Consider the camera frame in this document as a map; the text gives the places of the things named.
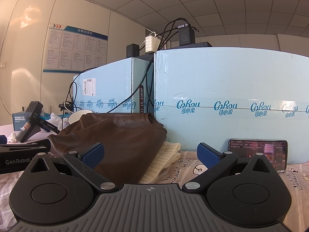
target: ceiling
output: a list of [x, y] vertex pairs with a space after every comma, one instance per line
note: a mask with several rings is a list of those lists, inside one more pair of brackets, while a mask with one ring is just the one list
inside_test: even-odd
[[157, 33], [163, 31], [167, 22], [184, 17], [199, 29], [196, 37], [228, 34], [309, 37], [309, 0], [87, 1], [122, 14]]

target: cream knit fabric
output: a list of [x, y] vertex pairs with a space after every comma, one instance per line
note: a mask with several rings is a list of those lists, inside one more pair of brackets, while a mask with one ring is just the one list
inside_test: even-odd
[[154, 158], [143, 178], [139, 181], [140, 184], [154, 183], [162, 169], [169, 167], [172, 163], [179, 159], [180, 153], [179, 143], [164, 142], [157, 156]]

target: cardboard box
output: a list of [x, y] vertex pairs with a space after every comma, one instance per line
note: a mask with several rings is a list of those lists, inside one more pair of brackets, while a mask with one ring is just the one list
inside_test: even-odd
[[[97, 113], [105, 113], [115, 108], [138, 87], [148, 64], [148, 61], [131, 57], [80, 74], [75, 80], [77, 83], [76, 106]], [[152, 72], [153, 65], [147, 76], [148, 91], [150, 91]], [[113, 112], [145, 113], [147, 112], [147, 100], [146, 80], [144, 80], [134, 96], [122, 103]], [[148, 112], [154, 113], [154, 108], [151, 107], [150, 103]]]
[[167, 141], [223, 152], [231, 138], [287, 140], [289, 164], [309, 160], [309, 57], [216, 47], [158, 51], [154, 61]]
[[20, 131], [20, 129], [26, 124], [28, 118], [25, 117], [25, 111], [13, 113], [13, 127], [14, 131]]

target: brown leather bag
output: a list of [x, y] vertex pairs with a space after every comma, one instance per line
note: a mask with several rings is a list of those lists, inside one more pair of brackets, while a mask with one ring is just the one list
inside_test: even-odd
[[94, 168], [118, 186], [135, 184], [145, 174], [166, 140], [166, 129], [150, 114], [88, 113], [57, 135], [49, 135], [51, 152], [63, 157], [100, 142], [104, 159]]

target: blue gripper pad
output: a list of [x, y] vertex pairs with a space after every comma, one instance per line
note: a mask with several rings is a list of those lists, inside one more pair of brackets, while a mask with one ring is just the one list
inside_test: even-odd
[[104, 158], [104, 146], [102, 143], [96, 143], [78, 154], [77, 158], [91, 169], [94, 169]]
[[223, 154], [202, 142], [197, 146], [197, 158], [209, 169], [223, 159]]

